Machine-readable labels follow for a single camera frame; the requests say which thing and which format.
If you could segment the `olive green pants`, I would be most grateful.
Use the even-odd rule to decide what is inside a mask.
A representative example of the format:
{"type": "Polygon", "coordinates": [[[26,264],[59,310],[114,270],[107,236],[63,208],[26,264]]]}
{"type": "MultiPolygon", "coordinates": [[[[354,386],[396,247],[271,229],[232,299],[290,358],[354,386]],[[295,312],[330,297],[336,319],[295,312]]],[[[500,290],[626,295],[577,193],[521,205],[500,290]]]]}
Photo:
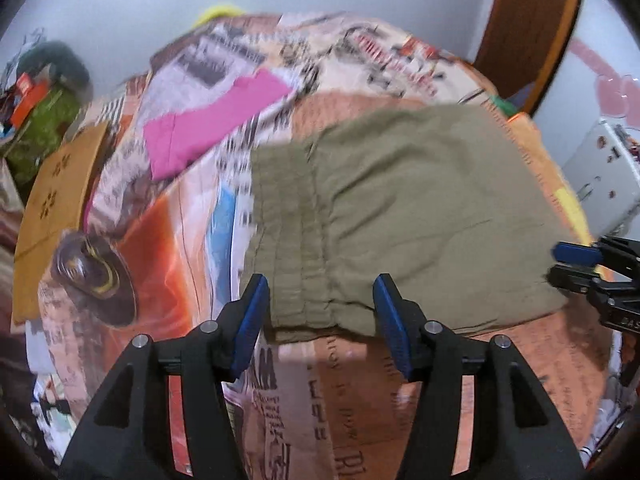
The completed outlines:
{"type": "Polygon", "coordinates": [[[255,148],[250,169],[244,271],[268,280],[274,341],[375,336],[382,273],[460,333],[563,305],[544,276],[570,230],[483,107],[377,110],[255,148]]]}

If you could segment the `orange yellow blanket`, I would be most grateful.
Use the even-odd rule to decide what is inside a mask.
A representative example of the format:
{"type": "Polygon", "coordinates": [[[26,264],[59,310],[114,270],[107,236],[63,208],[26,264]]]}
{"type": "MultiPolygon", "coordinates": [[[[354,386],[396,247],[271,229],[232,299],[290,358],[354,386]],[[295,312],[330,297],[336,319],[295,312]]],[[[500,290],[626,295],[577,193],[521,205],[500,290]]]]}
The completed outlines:
{"type": "Polygon", "coordinates": [[[544,198],[572,232],[570,239],[578,244],[591,245],[594,238],[582,206],[561,168],[544,147],[541,133],[533,119],[522,112],[517,112],[511,117],[506,116],[506,104],[498,96],[490,96],[484,107],[518,148],[522,161],[535,177],[544,198]]]}

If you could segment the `white appliance with stickers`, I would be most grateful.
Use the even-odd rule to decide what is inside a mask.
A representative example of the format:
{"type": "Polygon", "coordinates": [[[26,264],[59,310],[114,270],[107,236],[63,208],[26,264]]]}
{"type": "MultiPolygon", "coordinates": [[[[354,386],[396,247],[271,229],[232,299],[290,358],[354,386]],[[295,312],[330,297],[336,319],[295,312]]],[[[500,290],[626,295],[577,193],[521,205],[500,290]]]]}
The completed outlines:
{"type": "Polygon", "coordinates": [[[562,167],[593,236],[625,236],[639,215],[639,162],[621,124],[600,119],[562,167]]]}

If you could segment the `newspaper print bed quilt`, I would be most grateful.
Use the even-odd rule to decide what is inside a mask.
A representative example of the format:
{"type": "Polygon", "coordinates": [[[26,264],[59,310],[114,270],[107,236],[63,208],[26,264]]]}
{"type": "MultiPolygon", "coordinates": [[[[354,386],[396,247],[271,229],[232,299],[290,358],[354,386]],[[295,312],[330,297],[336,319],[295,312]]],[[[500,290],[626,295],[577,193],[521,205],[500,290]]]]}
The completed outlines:
{"type": "Polygon", "coordinates": [[[372,285],[455,332],[505,333],[574,445],[610,337],[544,278],[582,207],[533,123],[461,61],[373,18],[218,18],[151,58],[130,124],[40,170],[21,237],[53,224],[44,338],[73,422],[139,334],[183,336],[255,273],[270,315],[221,401],[252,479],[390,479],[420,388],[394,367],[372,285]]]}

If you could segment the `pink folded garment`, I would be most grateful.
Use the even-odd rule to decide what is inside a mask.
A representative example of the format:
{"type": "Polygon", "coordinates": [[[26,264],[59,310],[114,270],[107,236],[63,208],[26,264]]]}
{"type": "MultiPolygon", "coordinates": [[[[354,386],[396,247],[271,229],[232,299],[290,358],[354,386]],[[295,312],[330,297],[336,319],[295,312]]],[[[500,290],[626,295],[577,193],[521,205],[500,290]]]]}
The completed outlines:
{"type": "Polygon", "coordinates": [[[238,78],[206,107],[150,120],[143,137],[152,179],[180,174],[228,134],[292,93],[293,88],[270,70],[258,70],[238,78]]]}

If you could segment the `green patterned storage box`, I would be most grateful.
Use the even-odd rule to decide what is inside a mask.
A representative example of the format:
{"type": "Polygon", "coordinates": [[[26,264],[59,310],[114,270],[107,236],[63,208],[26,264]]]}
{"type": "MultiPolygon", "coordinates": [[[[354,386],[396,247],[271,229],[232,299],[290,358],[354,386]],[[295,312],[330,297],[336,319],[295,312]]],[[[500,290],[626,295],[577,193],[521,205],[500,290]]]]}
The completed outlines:
{"type": "Polygon", "coordinates": [[[35,179],[43,161],[60,146],[79,110],[73,92],[54,86],[29,113],[8,146],[1,149],[19,188],[35,179]]]}

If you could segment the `orange box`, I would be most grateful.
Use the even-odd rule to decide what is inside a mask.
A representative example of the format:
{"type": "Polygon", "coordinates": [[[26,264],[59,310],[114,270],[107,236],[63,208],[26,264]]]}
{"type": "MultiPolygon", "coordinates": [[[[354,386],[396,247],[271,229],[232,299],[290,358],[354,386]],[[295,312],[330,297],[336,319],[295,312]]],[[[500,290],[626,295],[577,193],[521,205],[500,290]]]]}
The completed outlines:
{"type": "Polygon", "coordinates": [[[17,78],[15,87],[17,103],[11,116],[11,124],[19,129],[35,106],[46,97],[49,83],[46,80],[35,81],[28,73],[22,73],[17,78]]]}

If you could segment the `dark grey plush toy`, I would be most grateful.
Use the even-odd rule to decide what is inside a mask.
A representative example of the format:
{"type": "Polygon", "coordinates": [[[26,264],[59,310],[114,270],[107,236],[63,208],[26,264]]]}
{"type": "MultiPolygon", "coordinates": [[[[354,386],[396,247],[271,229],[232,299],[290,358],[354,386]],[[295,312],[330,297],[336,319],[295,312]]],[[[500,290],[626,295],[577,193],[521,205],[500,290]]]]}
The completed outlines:
{"type": "Polygon", "coordinates": [[[72,90],[84,91],[90,84],[85,64],[63,41],[43,41],[22,54],[17,63],[16,74],[27,74],[35,78],[45,68],[50,79],[72,90]]]}

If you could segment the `yellow pillow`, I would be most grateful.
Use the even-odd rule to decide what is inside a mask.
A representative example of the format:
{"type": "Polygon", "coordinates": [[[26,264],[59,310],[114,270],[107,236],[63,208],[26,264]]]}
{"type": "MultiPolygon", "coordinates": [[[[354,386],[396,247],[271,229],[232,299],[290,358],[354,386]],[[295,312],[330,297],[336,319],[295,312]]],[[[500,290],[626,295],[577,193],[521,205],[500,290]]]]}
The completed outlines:
{"type": "Polygon", "coordinates": [[[217,3],[201,12],[192,27],[198,28],[211,20],[218,20],[218,18],[236,18],[243,14],[244,11],[234,4],[217,3]]]}

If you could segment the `brown wooden door frame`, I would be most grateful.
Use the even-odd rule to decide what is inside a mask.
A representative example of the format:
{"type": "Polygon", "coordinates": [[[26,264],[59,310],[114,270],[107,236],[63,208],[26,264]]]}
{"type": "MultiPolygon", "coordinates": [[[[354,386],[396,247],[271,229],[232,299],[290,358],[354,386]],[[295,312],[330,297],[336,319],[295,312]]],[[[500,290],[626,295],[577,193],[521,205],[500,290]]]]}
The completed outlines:
{"type": "Polygon", "coordinates": [[[548,86],[580,0],[492,0],[473,66],[494,85],[492,104],[531,112],[548,86]]]}

